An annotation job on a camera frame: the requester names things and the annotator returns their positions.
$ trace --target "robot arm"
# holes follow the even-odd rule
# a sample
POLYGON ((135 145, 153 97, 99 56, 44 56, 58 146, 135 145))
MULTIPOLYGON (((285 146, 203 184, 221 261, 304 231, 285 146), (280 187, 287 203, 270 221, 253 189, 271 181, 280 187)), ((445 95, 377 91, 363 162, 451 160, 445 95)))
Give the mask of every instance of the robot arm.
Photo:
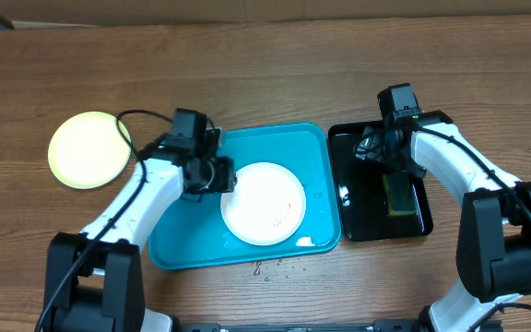
MULTIPOLYGON (((453 136, 454 139, 469 147, 508 186, 514 187, 520 182, 519 178, 501 170, 473 148, 460 135, 455 124, 439 123, 424 127, 453 136)), ((410 146, 413 161, 435 175, 456 199, 459 206, 463 206, 466 193, 473 193, 479 188, 491 191, 501 189, 462 149, 445 139, 423 132, 414 132, 411 134, 410 146)), ((502 221, 506 223, 507 219, 502 218, 502 221)), ((435 331, 466 332, 496 304, 515 302, 521 297, 521 294, 513 292, 499 296, 492 301, 481 302, 466 290, 462 280, 459 279, 443 298, 431 306, 428 315, 435 331)))
MULTIPOLYGON (((466 332, 497 304, 531 294, 531 224, 490 175, 513 188, 530 209, 531 183, 487 160, 442 112, 423 112, 408 84, 389 87, 378 100, 384 150, 372 158, 414 176, 432 172, 462 207, 456 252, 460 278, 446 296, 424 309, 419 321, 433 332, 466 332), (445 136, 467 147, 490 173, 445 136), (522 233, 504 236, 502 224, 508 221, 521 226, 522 233)), ((371 143, 363 143, 370 151, 371 143)))
POLYGON ((53 301, 44 331, 170 332, 172 320, 145 308, 140 252, 161 215, 181 194, 224 193, 237 179, 232 160, 217 157, 222 130, 207 128, 207 117, 178 109, 171 131, 137 156, 147 177, 136 199, 97 243, 77 274, 104 275, 103 289, 82 287, 77 276, 59 289, 66 271, 124 206, 143 181, 140 163, 120 194, 79 235, 59 233, 49 246, 44 306, 53 301), (58 297, 52 294, 61 290, 58 297))
MULTIPOLYGON (((183 192, 182 167, 173 165, 168 160, 153 158, 143 162, 147 166, 147 182, 130 208, 116 221, 115 227, 101 238, 106 243, 116 243, 125 239, 137 245, 141 252, 163 212, 183 192)), ((142 169, 137 163, 135 172, 120 194, 95 221, 81 232, 85 233, 88 239, 93 239, 106 225, 108 218, 115 215, 116 211, 124 205, 141 179, 142 169)))
MULTIPOLYGON (((425 125, 424 128, 452 136, 469 147, 508 186, 514 187, 515 183, 520 181, 516 176, 495 166, 466 142, 455 124, 429 124, 425 125)), ((413 161, 435 175, 458 202, 459 206, 462 206, 462 200, 466 193, 472 193, 479 188, 501 189, 462 149, 453 146, 443 138, 423 132, 413 132, 410 146, 413 161)))

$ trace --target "wood grain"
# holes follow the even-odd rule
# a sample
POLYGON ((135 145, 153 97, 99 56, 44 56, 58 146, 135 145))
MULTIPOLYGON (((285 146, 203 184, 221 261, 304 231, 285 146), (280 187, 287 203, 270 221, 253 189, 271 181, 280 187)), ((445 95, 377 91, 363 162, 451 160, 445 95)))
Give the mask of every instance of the wood grain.
MULTIPOLYGON (((94 191, 57 183, 54 130, 84 111, 197 109, 225 128, 379 119, 375 96, 410 82, 503 169, 531 180, 531 16, 0 32, 0 330, 30 331, 48 242, 79 231, 128 174, 94 191)), ((137 142, 166 127, 133 117, 137 142)), ((428 176, 426 238, 342 241, 324 255, 180 272, 144 256, 147 305, 184 322, 365 322, 415 317, 457 278, 460 209, 428 176)), ((531 296, 525 299, 531 302, 531 296)), ((509 310, 506 330, 531 331, 509 310)))
POLYGON ((531 0, 0 0, 14 21, 100 26, 530 15, 531 0))

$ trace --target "white plate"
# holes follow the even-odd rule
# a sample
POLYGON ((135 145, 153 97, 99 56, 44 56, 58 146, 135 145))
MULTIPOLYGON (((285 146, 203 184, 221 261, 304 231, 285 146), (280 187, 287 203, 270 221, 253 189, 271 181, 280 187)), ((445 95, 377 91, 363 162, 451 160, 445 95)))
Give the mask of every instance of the white plate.
POLYGON ((234 192, 220 199, 222 218, 236 237, 271 245, 288 239, 301 226, 306 195, 292 172, 257 162, 238 170, 237 179, 234 192))
MULTIPOLYGON (((123 124, 126 138, 130 139, 123 124)), ((48 164, 54 176, 76 189, 99 187, 114 179, 126 166, 130 148, 107 113, 75 115, 56 130, 48 147, 48 164)))

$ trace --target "yellow plate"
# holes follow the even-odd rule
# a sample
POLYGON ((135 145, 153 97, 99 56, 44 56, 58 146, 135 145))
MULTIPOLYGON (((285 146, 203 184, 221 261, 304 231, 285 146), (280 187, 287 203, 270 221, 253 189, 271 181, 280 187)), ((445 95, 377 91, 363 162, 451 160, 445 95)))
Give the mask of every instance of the yellow plate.
MULTIPOLYGON (((122 123, 120 128, 130 139, 122 123)), ((48 147, 48 164, 63 184, 91 189, 118 176, 126 167, 130 152, 113 115, 86 112, 65 121, 56 130, 48 147)))

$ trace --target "black cable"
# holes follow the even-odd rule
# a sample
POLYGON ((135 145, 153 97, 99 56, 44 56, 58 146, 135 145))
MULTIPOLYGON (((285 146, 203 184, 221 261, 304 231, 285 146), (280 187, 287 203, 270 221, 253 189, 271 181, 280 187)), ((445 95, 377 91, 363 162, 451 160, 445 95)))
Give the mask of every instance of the black cable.
POLYGON ((122 207, 120 207, 118 212, 116 212, 116 214, 112 218, 108 219, 108 223, 106 224, 106 226, 104 226, 104 228, 101 229, 98 235, 96 235, 91 241, 89 241, 88 245, 86 245, 85 249, 81 252, 77 260, 73 262, 73 265, 66 272, 65 276, 63 277, 59 285, 56 287, 56 290, 54 290, 54 293, 51 296, 51 299, 46 304, 46 307, 44 307, 44 309, 42 310, 41 316, 38 318, 38 323, 36 324, 36 327, 34 328, 34 332, 41 332, 42 325, 44 324, 44 319, 46 318, 46 315, 49 312, 51 312, 51 310, 53 309, 54 301, 61 293, 61 290, 63 289, 63 287, 66 285, 66 283, 70 279, 72 279, 75 276, 75 274, 81 268, 85 260, 89 257, 91 252, 95 249, 97 244, 100 242, 100 239, 116 224, 116 221, 118 221, 118 219, 120 219, 120 217, 125 213, 125 211, 133 204, 138 194, 140 194, 140 192, 142 191, 143 186, 145 185, 145 182, 147 181, 147 167, 145 166, 145 162, 143 162, 143 159, 139 158, 139 153, 136 152, 135 145, 128 138, 126 138, 126 135, 123 133, 122 129, 120 128, 120 119, 122 119, 125 115, 132 114, 132 113, 143 113, 143 114, 153 115, 167 122, 172 122, 172 120, 169 117, 163 114, 159 114, 159 113, 155 113, 155 112, 147 111, 147 110, 129 110, 129 111, 120 112, 116 116, 116 128, 118 129, 118 133, 120 134, 124 142, 128 145, 128 147, 131 149, 131 151, 135 154, 136 161, 140 163, 140 167, 142 169, 141 180, 138 183, 138 186, 136 187, 135 191, 128 198, 128 200, 126 200, 126 202, 122 205, 122 207))
POLYGON ((214 130, 215 127, 214 127, 214 123, 212 122, 212 119, 210 119, 209 117, 207 117, 207 120, 208 120, 208 124, 212 127, 212 130, 214 130))
MULTIPOLYGON (((389 130, 403 130, 403 131, 418 131, 422 133, 427 133, 430 135, 437 136, 439 138, 445 139, 446 141, 456 145, 460 149, 462 149, 468 157, 470 157, 477 165, 480 167, 483 172, 485 172, 490 179, 492 179, 496 184, 498 184, 512 199, 513 203, 515 203, 522 213, 525 215, 525 217, 528 219, 528 221, 531 224, 531 212, 530 209, 524 204, 524 202, 517 196, 517 194, 510 188, 502 179, 499 178, 499 176, 493 172, 484 162, 481 160, 475 152, 473 152, 469 147, 464 145, 463 143, 460 143, 457 141, 453 136, 447 136, 446 134, 430 130, 428 128, 424 127, 395 127, 395 128, 389 128, 389 130)), ((527 303, 516 303, 516 302, 509 302, 509 303, 498 303, 495 304, 491 310, 489 310, 481 319, 479 319, 473 326, 471 326, 468 329, 468 332, 474 332, 477 328, 479 328, 481 325, 483 325, 485 322, 487 322, 495 313, 498 311, 503 310, 504 308, 518 308, 518 309, 526 309, 531 310, 531 304, 527 303)))

